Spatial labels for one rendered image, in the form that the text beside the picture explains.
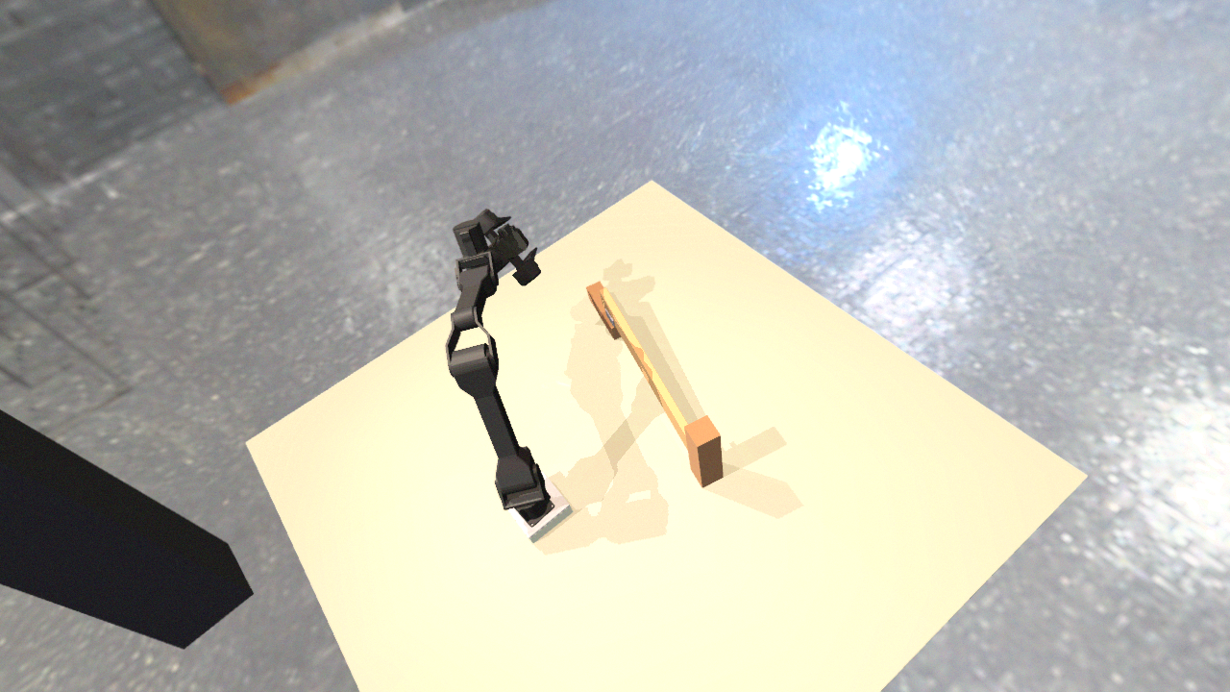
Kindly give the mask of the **wooden post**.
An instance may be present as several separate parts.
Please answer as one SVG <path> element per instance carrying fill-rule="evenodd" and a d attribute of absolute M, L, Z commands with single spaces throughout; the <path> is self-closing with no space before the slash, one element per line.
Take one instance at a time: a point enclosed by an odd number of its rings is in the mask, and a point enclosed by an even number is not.
<path fill-rule="evenodd" d="M 614 321 L 606 311 L 603 309 L 601 304 L 601 281 L 590 284 L 587 286 L 587 294 L 590 304 L 597 309 L 597 313 L 601 316 L 603 324 L 606 326 L 610 334 L 613 334 L 613 340 L 617 340 L 621 336 L 619 334 Z M 688 442 L 688 456 L 690 461 L 690 468 L 692 474 L 696 477 L 697 482 L 701 483 L 701 489 L 705 486 L 724 478 L 724 460 L 722 458 L 722 444 L 720 431 L 713 427 L 713 422 L 710 420 L 708 415 L 704 415 L 702 419 L 691 422 L 684 428 L 686 442 Z"/>

